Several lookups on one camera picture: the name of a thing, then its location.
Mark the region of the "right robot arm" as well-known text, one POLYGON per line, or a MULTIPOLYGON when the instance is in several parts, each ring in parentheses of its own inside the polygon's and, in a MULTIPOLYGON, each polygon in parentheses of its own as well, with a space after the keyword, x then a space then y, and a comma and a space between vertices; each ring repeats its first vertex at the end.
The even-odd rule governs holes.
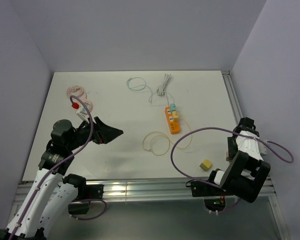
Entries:
POLYGON ((253 119, 241 118, 233 131, 234 134, 227 138, 229 166, 225 171, 212 171, 206 189, 212 195, 225 190, 253 203, 264 185, 271 165, 264 162, 261 156, 257 141, 260 134, 253 119))

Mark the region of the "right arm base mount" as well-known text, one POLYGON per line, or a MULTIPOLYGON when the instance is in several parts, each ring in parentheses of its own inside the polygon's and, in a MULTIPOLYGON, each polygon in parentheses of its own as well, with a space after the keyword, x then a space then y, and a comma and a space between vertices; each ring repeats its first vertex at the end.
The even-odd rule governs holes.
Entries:
POLYGON ((192 197, 203 197, 204 205, 209 211, 219 212, 226 208, 225 191, 196 180, 188 180, 185 186, 191 189, 192 197))

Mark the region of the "aluminium side rail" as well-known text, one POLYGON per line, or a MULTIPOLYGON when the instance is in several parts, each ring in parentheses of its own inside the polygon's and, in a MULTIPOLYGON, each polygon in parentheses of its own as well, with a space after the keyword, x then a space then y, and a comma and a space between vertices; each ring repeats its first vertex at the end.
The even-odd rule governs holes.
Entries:
POLYGON ((246 149, 246 146, 249 146, 250 142, 254 142, 254 139, 251 138, 250 132, 246 131, 245 129, 242 129, 241 119, 243 117, 243 114, 238 102, 237 95, 234 90, 229 71, 222 72, 222 77, 224 80, 224 84, 227 90, 227 94, 230 100, 230 105, 232 107, 232 112, 236 123, 235 128, 232 130, 236 134, 232 134, 231 137, 227 138, 229 154, 235 155, 238 151, 238 147, 242 148, 243 152, 246 149))

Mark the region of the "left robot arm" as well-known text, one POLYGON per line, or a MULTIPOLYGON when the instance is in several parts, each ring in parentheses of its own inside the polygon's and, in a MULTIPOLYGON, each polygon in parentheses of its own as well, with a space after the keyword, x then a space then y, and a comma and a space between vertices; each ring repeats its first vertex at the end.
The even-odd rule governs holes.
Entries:
POLYGON ((78 128, 67 119, 57 121, 31 189, 12 221, 0 229, 0 240, 47 239, 64 209, 74 200, 85 202, 88 198, 86 179, 66 175, 75 156, 73 151, 82 150, 89 142, 108 144, 123 133, 98 117, 83 121, 78 128))

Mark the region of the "aluminium front rail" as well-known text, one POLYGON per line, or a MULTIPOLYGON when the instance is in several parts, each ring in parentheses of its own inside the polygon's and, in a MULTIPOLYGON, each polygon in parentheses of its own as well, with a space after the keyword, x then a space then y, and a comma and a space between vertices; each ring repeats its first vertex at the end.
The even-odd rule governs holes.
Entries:
MULTIPOLYGON (((155 178, 137 180, 87 180, 88 186, 103 185, 102 199, 107 203, 148 202, 191 200, 190 187, 186 187, 186 178, 155 178)), ((25 200, 33 182, 20 184, 13 200, 13 205, 20 206, 25 200)), ((260 190, 259 197, 276 196, 273 183, 268 177, 260 190)))

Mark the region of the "teal plug adapter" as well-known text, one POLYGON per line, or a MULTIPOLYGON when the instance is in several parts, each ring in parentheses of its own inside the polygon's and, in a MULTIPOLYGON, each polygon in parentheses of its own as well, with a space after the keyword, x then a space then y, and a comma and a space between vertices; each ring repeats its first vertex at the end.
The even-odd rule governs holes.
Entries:
POLYGON ((172 113, 172 112, 174 112, 174 111, 177 110, 177 107, 176 107, 176 105, 175 105, 174 103, 171 103, 171 104, 169 105, 168 110, 172 113))

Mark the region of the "orange power strip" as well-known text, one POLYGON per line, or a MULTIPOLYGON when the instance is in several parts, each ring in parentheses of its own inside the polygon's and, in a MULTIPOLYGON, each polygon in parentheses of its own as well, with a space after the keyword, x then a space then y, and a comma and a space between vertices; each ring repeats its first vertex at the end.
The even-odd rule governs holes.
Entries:
POLYGON ((167 124, 168 124, 170 133, 172 135, 179 134, 181 132, 181 127, 179 124, 180 115, 179 115, 179 118, 174 119, 172 116, 172 112, 169 111, 169 106, 167 106, 165 108, 164 113, 165 113, 165 117, 167 120, 167 124))

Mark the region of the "pink round power socket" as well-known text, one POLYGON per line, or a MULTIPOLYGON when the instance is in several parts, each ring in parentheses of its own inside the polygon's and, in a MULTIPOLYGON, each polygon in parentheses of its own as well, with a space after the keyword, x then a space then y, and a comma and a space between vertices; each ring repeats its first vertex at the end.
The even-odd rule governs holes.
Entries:
POLYGON ((87 104, 88 109, 90 111, 93 110, 93 103, 88 99, 88 94, 82 86, 79 85, 70 86, 66 90, 66 95, 68 98, 70 98, 71 95, 78 97, 83 103, 87 104))

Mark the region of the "dark yellow plug adapter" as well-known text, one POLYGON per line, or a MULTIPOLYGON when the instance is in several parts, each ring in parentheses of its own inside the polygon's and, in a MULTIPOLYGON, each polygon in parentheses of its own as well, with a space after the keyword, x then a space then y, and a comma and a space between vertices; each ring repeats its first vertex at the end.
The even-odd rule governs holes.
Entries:
POLYGON ((212 163, 208 159, 205 159, 203 162, 200 163, 199 167, 203 171, 207 172, 212 167, 212 163))

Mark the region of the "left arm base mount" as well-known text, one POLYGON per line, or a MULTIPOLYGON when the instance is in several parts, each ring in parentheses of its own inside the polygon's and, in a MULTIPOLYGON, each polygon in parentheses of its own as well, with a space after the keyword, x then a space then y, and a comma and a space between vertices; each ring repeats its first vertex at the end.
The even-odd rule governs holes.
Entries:
POLYGON ((103 198, 103 184, 88 184, 84 189, 79 188, 78 196, 68 205, 70 215, 86 215, 91 208, 91 200, 103 198))

